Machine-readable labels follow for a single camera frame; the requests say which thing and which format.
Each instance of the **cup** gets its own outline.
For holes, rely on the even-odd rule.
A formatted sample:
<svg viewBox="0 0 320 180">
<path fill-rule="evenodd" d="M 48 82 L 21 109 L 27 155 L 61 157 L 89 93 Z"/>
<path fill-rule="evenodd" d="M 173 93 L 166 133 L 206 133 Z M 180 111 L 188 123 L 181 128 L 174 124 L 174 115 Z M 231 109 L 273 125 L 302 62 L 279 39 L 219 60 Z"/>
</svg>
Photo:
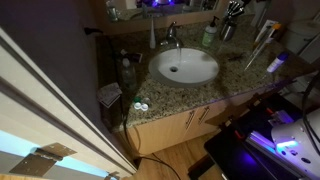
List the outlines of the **cup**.
<svg viewBox="0 0 320 180">
<path fill-rule="evenodd" d="M 234 32 L 236 31 L 236 27 L 237 24 L 233 21 L 225 22 L 220 33 L 220 40 L 229 41 L 233 37 Z"/>
</svg>

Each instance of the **white sink basin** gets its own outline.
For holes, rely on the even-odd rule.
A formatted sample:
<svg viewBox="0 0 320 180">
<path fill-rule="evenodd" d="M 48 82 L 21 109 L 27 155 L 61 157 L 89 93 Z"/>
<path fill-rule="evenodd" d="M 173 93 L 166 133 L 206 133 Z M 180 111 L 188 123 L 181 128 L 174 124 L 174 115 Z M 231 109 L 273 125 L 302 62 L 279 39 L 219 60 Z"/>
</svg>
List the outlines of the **white sink basin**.
<svg viewBox="0 0 320 180">
<path fill-rule="evenodd" d="M 181 48 L 171 49 L 155 56 L 149 63 L 149 72 L 155 80 L 172 87 L 197 87 L 212 81 L 219 72 L 216 60 L 205 52 Z"/>
</svg>

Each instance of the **cabinet door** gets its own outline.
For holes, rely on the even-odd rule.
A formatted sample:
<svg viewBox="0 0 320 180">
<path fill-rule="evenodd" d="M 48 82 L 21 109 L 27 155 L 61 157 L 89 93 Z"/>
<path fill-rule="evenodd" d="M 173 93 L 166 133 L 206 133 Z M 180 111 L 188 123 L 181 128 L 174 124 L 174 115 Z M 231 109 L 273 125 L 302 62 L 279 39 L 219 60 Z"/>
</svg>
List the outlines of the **cabinet door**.
<svg viewBox="0 0 320 180">
<path fill-rule="evenodd" d="M 199 107 L 183 138 L 184 141 L 216 131 L 218 125 L 222 122 L 226 122 L 229 116 L 233 115 L 238 110 L 244 109 L 240 108 L 244 102 L 251 99 L 255 93 L 261 93 L 263 90 L 264 89 L 250 91 Z"/>
<path fill-rule="evenodd" d="M 133 148 L 148 155 L 183 141 L 196 110 L 190 110 L 128 129 Z"/>
<path fill-rule="evenodd" d="M 184 136 L 184 141 L 216 131 L 218 126 L 208 124 L 206 121 L 224 111 L 226 106 L 225 101 L 218 101 L 213 104 L 199 107 L 187 133 Z"/>
</svg>

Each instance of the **soap dispenser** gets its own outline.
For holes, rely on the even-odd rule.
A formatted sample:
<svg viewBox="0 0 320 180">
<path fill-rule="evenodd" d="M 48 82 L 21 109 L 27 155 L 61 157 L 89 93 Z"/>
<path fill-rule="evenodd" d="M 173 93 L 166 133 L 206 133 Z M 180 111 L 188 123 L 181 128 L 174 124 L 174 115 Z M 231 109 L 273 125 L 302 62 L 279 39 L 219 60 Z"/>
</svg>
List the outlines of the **soap dispenser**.
<svg viewBox="0 0 320 180">
<path fill-rule="evenodd" d="M 203 39 L 202 39 L 202 45 L 209 47 L 213 41 L 213 37 L 214 34 L 217 32 L 217 27 L 216 27 L 216 23 L 215 20 L 219 18 L 217 18 L 216 16 L 213 17 L 213 21 L 211 22 L 210 25 L 208 25 L 204 31 L 203 34 Z"/>
</svg>

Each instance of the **wooden floor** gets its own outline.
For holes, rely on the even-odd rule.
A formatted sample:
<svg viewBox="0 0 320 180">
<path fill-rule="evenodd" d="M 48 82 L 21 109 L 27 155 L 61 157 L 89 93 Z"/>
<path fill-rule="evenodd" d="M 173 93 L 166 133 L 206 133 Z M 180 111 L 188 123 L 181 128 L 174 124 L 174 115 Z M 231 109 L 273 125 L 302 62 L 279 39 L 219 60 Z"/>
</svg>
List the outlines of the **wooden floor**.
<svg viewBox="0 0 320 180">
<path fill-rule="evenodd" d="M 155 155 L 162 161 L 172 166 L 179 174 L 181 180 L 189 180 L 188 168 L 206 155 L 203 148 L 204 143 L 213 137 L 211 133 L 165 150 L 156 152 Z M 199 180 L 220 180 L 221 171 L 217 166 L 211 167 Z M 147 159 L 141 161 L 138 172 L 131 177 L 122 178 L 122 180 L 178 180 L 174 172 L 168 167 Z M 0 180 L 40 180 L 37 178 L 0 175 Z"/>
<path fill-rule="evenodd" d="M 23 177 L 23 176 L 9 176 L 9 175 L 0 174 L 0 180 L 44 180 L 44 179 Z"/>
</svg>

